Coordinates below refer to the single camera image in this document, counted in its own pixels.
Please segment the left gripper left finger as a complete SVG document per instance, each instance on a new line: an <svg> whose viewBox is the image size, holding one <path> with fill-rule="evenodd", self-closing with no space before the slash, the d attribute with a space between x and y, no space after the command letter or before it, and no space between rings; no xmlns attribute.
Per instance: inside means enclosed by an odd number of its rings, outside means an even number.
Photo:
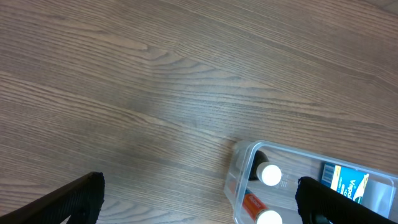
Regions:
<svg viewBox="0 0 398 224"><path fill-rule="evenodd" d="M1 224L95 224L104 202L105 180L90 172L53 192L1 217Z"/></svg>

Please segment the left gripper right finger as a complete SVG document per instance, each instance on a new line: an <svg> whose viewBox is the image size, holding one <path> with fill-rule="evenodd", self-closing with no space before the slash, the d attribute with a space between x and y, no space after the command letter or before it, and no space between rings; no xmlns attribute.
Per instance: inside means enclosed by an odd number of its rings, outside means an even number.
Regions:
<svg viewBox="0 0 398 224"><path fill-rule="evenodd" d="M295 194L303 224L396 224L311 177L301 177Z"/></svg>

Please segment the blue yellow VapoDrops box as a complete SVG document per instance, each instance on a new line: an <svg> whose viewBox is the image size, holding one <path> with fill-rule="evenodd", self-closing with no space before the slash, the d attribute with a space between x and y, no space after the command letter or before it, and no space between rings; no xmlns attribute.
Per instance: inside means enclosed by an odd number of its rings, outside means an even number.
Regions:
<svg viewBox="0 0 398 224"><path fill-rule="evenodd" d="M369 174L360 170L325 163L320 182L348 199L362 203Z"/></svg>

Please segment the orange tube white cap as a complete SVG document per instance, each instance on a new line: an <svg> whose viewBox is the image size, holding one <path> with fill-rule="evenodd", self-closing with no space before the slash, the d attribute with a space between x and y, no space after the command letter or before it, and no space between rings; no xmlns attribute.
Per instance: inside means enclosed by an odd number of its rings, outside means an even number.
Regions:
<svg viewBox="0 0 398 224"><path fill-rule="evenodd" d="M283 224L282 217L276 211L269 209L249 189L245 190L242 206L255 224Z"/></svg>

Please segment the dark bottle white cap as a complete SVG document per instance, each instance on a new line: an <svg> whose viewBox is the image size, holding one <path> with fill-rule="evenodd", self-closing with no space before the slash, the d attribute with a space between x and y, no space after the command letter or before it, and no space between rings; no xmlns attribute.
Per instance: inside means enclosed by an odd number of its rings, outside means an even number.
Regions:
<svg viewBox="0 0 398 224"><path fill-rule="evenodd" d="M282 178L281 169L272 164L266 154L261 150L257 150L249 173L249 181L259 180L267 186L277 185Z"/></svg>

